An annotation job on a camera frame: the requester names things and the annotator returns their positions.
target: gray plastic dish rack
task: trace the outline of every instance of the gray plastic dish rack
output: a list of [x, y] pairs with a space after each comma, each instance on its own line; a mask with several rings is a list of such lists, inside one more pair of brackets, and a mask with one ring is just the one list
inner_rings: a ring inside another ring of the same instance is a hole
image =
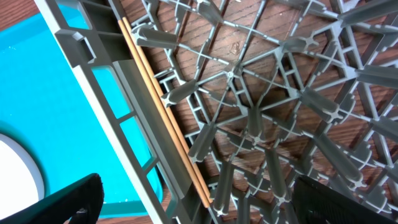
[[[330, 0], [332, 11], [329, 11], [323, 3], [317, 0], [273, 0], [301, 9], [300, 17], [290, 31], [290, 37], [283, 41], [256, 30], [259, 18], [267, 3], [266, 0], [260, 1], [260, 7], [251, 27], [223, 19], [221, 11], [226, 5], [225, 0], [221, 1], [220, 7], [217, 7], [211, 0], [197, 0], [196, 7], [191, 7], [188, 0], [162, 1], [175, 6], [177, 26], [174, 33], [162, 31], [156, 14], [159, 1], [142, 0], [147, 15], [132, 23], [132, 35], [135, 37], [136, 43], [146, 47], [163, 48], [169, 60], [170, 68], [155, 74], [155, 78], [158, 78], [159, 83], [167, 90], [166, 94], [162, 96], [165, 105], [172, 106], [186, 98], [200, 127], [199, 131], [185, 135], [192, 144], [188, 155], [193, 162], [201, 162], [205, 157], [211, 156], [220, 171], [218, 177], [208, 180], [208, 187], [214, 201], [207, 210], [201, 206], [197, 195], [195, 195], [191, 186], [192, 181], [184, 169], [170, 136], [162, 135], [167, 132], [166, 127], [155, 104], [150, 100], [150, 94], [145, 88], [137, 65], [131, 58], [123, 35], [117, 27], [117, 20], [125, 16], [118, 0], [109, 0], [105, 4], [102, 4], [102, 1], [84, 0], [36, 0], [36, 3], [154, 223], [224, 223], [221, 217], [228, 214], [231, 199], [238, 210], [238, 218], [228, 223], [250, 223], [251, 207], [259, 210], [262, 217], [261, 223], [298, 223], [290, 199], [292, 186], [299, 175], [307, 175], [315, 180], [325, 179], [327, 185], [333, 190], [377, 213], [395, 219], [395, 212], [398, 211], [398, 166], [396, 166], [397, 158], [390, 155], [385, 138], [398, 142], [398, 123], [396, 123], [398, 116], [389, 114], [393, 107], [398, 105], [398, 91], [395, 91], [393, 97], [378, 111], [369, 86], [381, 85], [392, 89], [398, 88], [398, 59], [373, 65], [373, 61], [379, 53], [398, 42], [398, 1], [366, 1], [366, 4], [356, 7], [359, 0]], [[69, 27], [57, 6], [58, 3], [79, 9], [91, 29]], [[200, 50], [195, 50], [177, 41], [177, 35], [187, 12], [201, 15], [213, 26], [208, 39], [204, 41]], [[332, 22], [314, 30], [310, 37], [294, 36], [297, 27], [307, 14], [331, 19]], [[382, 25], [372, 26], [366, 23], [370, 19], [381, 16], [386, 16]], [[219, 24], [248, 33], [239, 59], [235, 62], [209, 55], [209, 46], [215, 38], [215, 30]], [[374, 34], [373, 40], [362, 55], [358, 52], [353, 28]], [[310, 46], [318, 44], [313, 38], [319, 34], [326, 34], [328, 39], [321, 54], [308, 49]], [[254, 35], [275, 43], [278, 47], [243, 60], [249, 41]], [[194, 79], [184, 79], [174, 57], [176, 47], [197, 54]], [[301, 79], [293, 53], [318, 60], [317, 67], [306, 84]], [[245, 68], [250, 63], [270, 55], [276, 59], [272, 79], [262, 77]], [[201, 80], [200, 74], [205, 60], [217, 61], [223, 64], [225, 69]], [[285, 69], [284, 60], [290, 63], [290, 69]], [[119, 119], [114, 117], [90, 69], [97, 66], [109, 66], [113, 69], [115, 80], [119, 83], [126, 101], [132, 108], [131, 113]], [[322, 76], [330, 66], [338, 68], [340, 78], [318, 87], [312, 87], [314, 80]], [[269, 83], [262, 92], [261, 99], [257, 102], [252, 101], [245, 86], [242, 78], [244, 73]], [[284, 82], [276, 82], [277, 75], [281, 75]], [[297, 83], [297, 88], [289, 85], [287, 79], [289, 75]], [[203, 84], [221, 76], [225, 76], [227, 80], [226, 89], [222, 95], [202, 87]], [[171, 84], [172, 80], [178, 80], [180, 86], [174, 87]], [[239, 81], [242, 84], [241, 90], [235, 87], [234, 81]], [[335, 101], [319, 94], [321, 90], [342, 83], [344, 85]], [[271, 105], [261, 106], [261, 101], [268, 94], [271, 86], [285, 89], [289, 97]], [[366, 114], [371, 114], [371, 116], [353, 113], [356, 103], [353, 95], [355, 90], [358, 90], [360, 94]], [[212, 118], [206, 112], [206, 106], [201, 95], [198, 94], [199, 91], [208, 94], [211, 99], [218, 102], [218, 109]], [[229, 101], [226, 98], [229, 91], [233, 92], [236, 101]], [[246, 96], [249, 106], [241, 103], [241, 95]], [[286, 121], [263, 113], [265, 110], [293, 100], [298, 101]], [[309, 107], [321, 117], [322, 123], [314, 133], [296, 125], [297, 111], [300, 105]], [[218, 115], [224, 106], [238, 107], [241, 114], [218, 121]], [[200, 119], [200, 113], [204, 115], [204, 121]], [[350, 116], [369, 124], [368, 129], [353, 148], [339, 145], [327, 136], [327, 132], [332, 126], [343, 123]], [[121, 122], [132, 117], [139, 123], [153, 155], [153, 159], [147, 167], [139, 165], [120, 128]], [[247, 118], [248, 123], [240, 135], [223, 129], [225, 124], [242, 118]], [[267, 128], [262, 123], [263, 119], [272, 121], [280, 130], [271, 149], [261, 146], [261, 143], [266, 140], [264, 129]], [[222, 149], [216, 149], [213, 144], [216, 133], [224, 134], [230, 143], [236, 146], [236, 151], [227, 161], [220, 159], [218, 150]], [[297, 161], [276, 152], [278, 145], [291, 136], [307, 136], [311, 139], [301, 158]], [[378, 139], [375, 141], [379, 154], [377, 160], [372, 158], [372, 151], [369, 148], [368, 140], [371, 137]], [[317, 149], [336, 170], [335, 175], [329, 176], [314, 169], [312, 155]], [[264, 162], [256, 174], [232, 164], [235, 155], [242, 150], [264, 152]], [[293, 168], [286, 179], [282, 175], [279, 161], [289, 163]], [[172, 194], [172, 203], [166, 211], [157, 201], [155, 193], [146, 179], [147, 172], [154, 166], [159, 168]], [[380, 167], [382, 172], [375, 177], [375, 181], [368, 189], [363, 191], [360, 189], [365, 186], [361, 169], [365, 166]], [[263, 178], [265, 169], [269, 171], [269, 180]], [[249, 185], [247, 191], [242, 192], [233, 188], [235, 170], [242, 173], [247, 180]], [[389, 202], [385, 196], [385, 191], [382, 188], [385, 182], [389, 186], [394, 202]], [[256, 198], [254, 195], [258, 191], [272, 192], [274, 195], [272, 203]]]

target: wooden stick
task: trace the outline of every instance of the wooden stick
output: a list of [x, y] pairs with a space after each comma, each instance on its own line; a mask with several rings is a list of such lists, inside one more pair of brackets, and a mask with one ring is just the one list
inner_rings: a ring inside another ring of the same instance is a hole
[[[130, 23], [127, 20], [126, 17], [123, 17], [123, 22], [124, 22], [124, 25], [126, 26], [127, 30], [131, 34], [131, 25], [130, 25]], [[152, 84], [155, 87], [155, 90], [157, 92], [158, 97], [163, 96], [164, 93], [163, 93], [163, 91], [162, 91], [162, 89], [161, 89], [161, 87], [159, 85], [159, 82], [156, 80], [156, 78], [154, 78], [154, 71], [152, 70], [152, 67], [149, 64], [148, 59], [145, 56], [144, 51], [142, 50], [141, 46], [138, 46], [138, 45], [135, 44], [134, 37], [132, 35], [130, 35], [130, 36], [131, 36], [131, 39], [132, 39], [132, 42], [133, 42], [134, 46], [136, 47], [136, 49], [138, 51], [138, 54], [139, 54], [139, 56], [141, 58], [141, 61], [143, 62], [144, 66], [145, 66], [145, 68], [147, 70], [147, 74], [149, 76], [149, 79], [152, 81]], [[183, 136], [183, 134], [181, 132], [180, 126], [177, 124], [177, 120], [175, 119], [172, 110], [170, 108], [166, 108], [166, 113], [167, 113], [167, 116], [169, 117], [169, 119], [170, 119], [170, 121], [172, 123], [172, 126], [174, 128], [175, 133], [177, 134], [177, 136], [178, 136], [178, 138], [179, 138], [179, 140], [180, 140], [180, 142], [181, 142], [181, 144], [182, 144], [182, 146], [184, 148], [185, 153], [188, 154], [188, 152], [189, 152], [188, 144], [187, 144], [187, 142], [186, 142], [186, 140], [185, 140], [185, 138], [184, 138], [184, 136]], [[210, 192], [208, 190], [208, 187], [206, 185], [205, 180], [203, 179], [203, 176], [200, 173], [198, 165], [193, 164], [193, 170], [195, 171], [195, 173], [196, 173], [196, 175], [197, 175], [197, 177], [199, 179], [200, 185], [203, 188], [203, 190], [205, 191], [205, 194], [206, 194], [206, 196], [208, 197], [208, 199], [209, 199], [209, 201], [211, 203], [212, 199], [210, 199]]]
[[186, 152], [184, 151], [184, 148], [182, 147], [181, 142], [179, 141], [178, 136], [175, 133], [175, 130], [172, 126], [172, 123], [169, 120], [169, 117], [167, 116], [167, 113], [165, 112], [163, 103], [161, 102], [161, 100], [160, 100], [148, 74], [147, 74], [147, 70], [146, 70], [146, 68], [141, 60], [141, 57], [134, 45], [134, 42], [131, 39], [131, 35], [127, 31], [127, 28], [124, 25], [124, 22], [122, 20], [118, 20], [118, 24], [119, 24], [120, 29], [122, 30], [124, 38], [126, 39], [127, 45], [132, 53], [132, 56], [137, 63], [137, 66], [142, 75], [142, 78], [144, 79], [144, 82], [145, 82], [146, 86], [148, 87], [149, 93], [156, 105], [156, 108], [158, 109], [160, 116], [166, 125], [167, 131], [170, 133], [170, 136], [172, 137], [172, 140], [177, 148], [177, 151], [182, 159], [182, 162], [184, 163], [184, 166], [187, 168], [188, 174], [192, 179], [192, 182], [199, 194], [199, 197], [203, 203], [203, 206], [205, 206], [205, 208], [208, 208], [210, 206], [208, 197], [206, 196], [204, 189], [202, 188], [202, 185], [198, 180], [198, 177], [192, 167], [192, 163], [190, 162]]

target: plastic grid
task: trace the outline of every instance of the plastic grid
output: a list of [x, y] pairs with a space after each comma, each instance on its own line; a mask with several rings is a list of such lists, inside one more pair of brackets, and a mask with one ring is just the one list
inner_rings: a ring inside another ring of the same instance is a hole
[[[373, 65], [373, 61], [379, 53], [394, 46], [398, 41], [398, 13], [396, 13], [398, 11], [398, 2], [395, 0], [368, 1], [365, 5], [356, 7], [359, 0], [347, 2], [330, 0], [333, 11], [329, 11], [322, 2], [317, 0], [274, 1], [300, 9], [299, 19], [294, 24], [287, 40], [278, 40], [256, 30], [259, 18], [266, 7], [266, 0], [261, 1], [251, 27], [224, 20], [221, 12], [224, 10], [226, 1], [222, 1], [220, 7], [217, 7], [211, 0], [197, 1], [196, 7], [191, 7], [187, 0], [164, 0], [163, 2], [175, 6], [177, 25], [174, 33], [162, 31], [156, 15], [158, 0], [143, 1], [148, 14], [132, 23], [132, 34], [135, 36], [138, 45], [164, 48], [164, 52], [167, 55], [170, 68], [154, 76], [159, 79], [159, 83], [167, 90], [167, 93], [162, 96], [166, 106], [176, 105], [179, 101], [186, 98], [200, 127], [200, 130], [185, 135], [192, 144], [188, 155], [193, 162], [201, 162], [205, 157], [211, 156], [220, 171], [219, 177], [209, 180], [209, 187], [212, 189], [211, 196], [214, 198], [212, 205], [214, 210], [210, 209], [211, 212], [215, 211], [218, 216], [227, 215], [229, 212], [229, 201], [233, 199], [233, 203], [238, 209], [236, 223], [250, 223], [251, 206], [259, 210], [264, 223], [283, 223], [285, 221], [297, 223], [292, 204], [290, 203], [290, 196], [295, 178], [300, 174], [305, 174], [316, 180], [325, 179], [327, 185], [332, 189], [377, 213], [382, 212], [386, 215], [391, 214], [394, 210], [398, 211], [397, 205], [388, 202], [385, 190], [382, 188], [382, 185], [387, 182], [394, 202], [398, 202], [397, 158], [391, 157], [390, 149], [385, 139], [387, 137], [395, 142], [398, 141], [398, 124], [395, 122], [398, 116], [389, 113], [393, 107], [398, 105], [398, 91], [394, 92], [393, 97], [379, 111], [376, 109], [370, 91], [370, 85], [381, 85], [393, 89], [398, 87], [398, 79], [394, 76], [398, 73], [398, 59], [380, 65]], [[201, 15], [213, 26], [200, 50], [195, 50], [177, 41], [177, 34], [180, 32], [183, 18], [187, 11]], [[307, 14], [331, 19], [333, 22], [314, 30], [309, 37], [294, 36], [297, 27]], [[387, 17], [382, 25], [374, 26], [366, 23], [370, 19], [385, 15]], [[234, 27], [248, 33], [237, 61], [229, 62], [222, 58], [210, 56], [209, 46], [215, 38], [218, 24]], [[363, 32], [374, 35], [373, 40], [363, 54], [358, 52], [353, 29], [361, 29]], [[314, 41], [314, 37], [320, 34], [326, 34], [328, 39], [328, 43], [321, 54], [308, 49], [310, 46], [318, 45], [318, 42]], [[243, 60], [250, 40], [254, 35], [278, 46], [248, 60]], [[187, 49], [197, 54], [196, 73], [193, 80], [184, 79], [174, 56], [176, 47]], [[297, 69], [294, 54], [302, 54], [318, 60], [315, 71], [310, 75], [306, 83], [305, 80], [302, 80], [302, 76]], [[276, 59], [271, 79], [245, 68], [247, 65], [270, 55]], [[205, 60], [214, 60], [223, 64], [225, 69], [220, 73], [201, 79], [200, 74], [204, 69]], [[286, 62], [290, 64], [291, 69], [285, 69], [284, 65]], [[330, 66], [337, 68], [340, 78], [323, 85], [312, 86], [315, 79], [322, 76]], [[257, 102], [251, 99], [250, 92], [242, 76], [243, 73], [269, 84]], [[275, 80], [278, 75], [282, 77], [282, 83]], [[225, 76], [227, 80], [223, 94], [203, 87], [203, 84], [221, 76]], [[289, 85], [288, 76], [295, 80], [297, 88]], [[172, 85], [173, 80], [177, 80], [180, 86], [174, 88]], [[234, 82], [240, 82], [242, 89], [237, 89]], [[344, 83], [343, 88], [338, 93], [335, 101], [331, 101], [319, 93], [321, 90], [342, 83]], [[285, 89], [289, 97], [276, 103], [262, 106], [262, 99], [269, 93], [272, 86]], [[356, 103], [353, 95], [355, 90], [359, 92], [366, 114], [371, 114], [371, 116], [353, 112]], [[218, 102], [218, 108], [212, 118], [209, 116], [203, 98], [198, 92], [207, 94]], [[233, 93], [235, 100], [231, 101], [226, 97], [229, 92]], [[248, 99], [249, 106], [245, 106], [242, 103], [241, 95]], [[289, 119], [285, 121], [264, 113], [265, 110], [294, 100], [298, 101]], [[309, 107], [323, 120], [313, 133], [296, 125], [297, 111], [301, 104]], [[218, 121], [218, 116], [224, 106], [238, 107], [241, 114], [224, 121]], [[358, 143], [352, 148], [334, 142], [327, 136], [327, 132], [332, 126], [343, 123], [349, 117], [361, 119], [369, 124], [368, 129], [365, 130]], [[224, 125], [243, 118], [247, 118], [248, 123], [240, 135], [223, 129]], [[267, 128], [263, 125], [263, 119], [271, 121], [280, 129], [278, 138], [272, 143], [271, 148], [262, 146], [262, 143], [266, 141], [264, 129]], [[227, 161], [220, 159], [218, 150], [213, 144], [216, 133], [224, 134], [230, 143], [236, 146], [236, 151], [232, 153]], [[292, 136], [307, 136], [312, 139], [306, 146], [301, 158], [297, 161], [276, 152], [278, 145]], [[377, 139], [375, 145], [379, 155], [378, 160], [372, 158], [372, 151], [368, 143], [370, 138]], [[336, 170], [335, 175], [327, 175], [314, 169], [312, 156], [317, 149], [322, 152]], [[235, 155], [245, 150], [264, 152], [265, 159], [257, 173], [252, 173], [232, 164]], [[282, 174], [279, 161], [286, 162], [293, 168], [286, 179]], [[360, 187], [364, 187], [366, 184], [364, 183], [361, 169], [365, 166], [380, 167], [382, 172], [375, 178], [368, 189], [363, 191]], [[270, 180], [263, 178], [265, 169], [269, 172]], [[249, 185], [247, 191], [242, 192], [233, 188], [234, 171], [240, 172], [247, 180]], [[275, 197], [272, 203], [256, 198], [254, 195], [258, 191], [272, 192]], [[284, 212], [280, 212], [281, 206], [283, 206]], [[213, 218], [215, 223], [221, 222], [216, 216]]]

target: blue plastic container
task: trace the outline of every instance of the blue plastic container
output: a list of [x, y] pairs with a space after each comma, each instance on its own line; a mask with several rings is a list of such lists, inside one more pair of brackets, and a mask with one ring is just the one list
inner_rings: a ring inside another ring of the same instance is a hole
[[[62, 12], [68, 23], [83, 21], [73, 9]], [[105, 192], [100, 217], [147, 215], [41, 14], [0, 32], [0, 69], [0, 133], [35, 159], [46, 195], [96, 172]], [[94, 73], [115, 115], [125, 114], [109, 71]], [[143, 166], [151, 154], [134, 118], [121, 127]], [[161, 201], [156, 169], [147, 177]]]

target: white circular object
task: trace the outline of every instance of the white circular object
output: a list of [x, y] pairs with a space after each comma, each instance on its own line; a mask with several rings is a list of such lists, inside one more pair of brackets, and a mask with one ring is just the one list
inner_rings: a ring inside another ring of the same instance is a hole
[[226, 76], [228, 78], [233, 78], [234, 77], [234, 73], [233, 72], [227, 72]]
[[0, 220], [44, 198], [39, 168], [26, 150], [0, 134]]

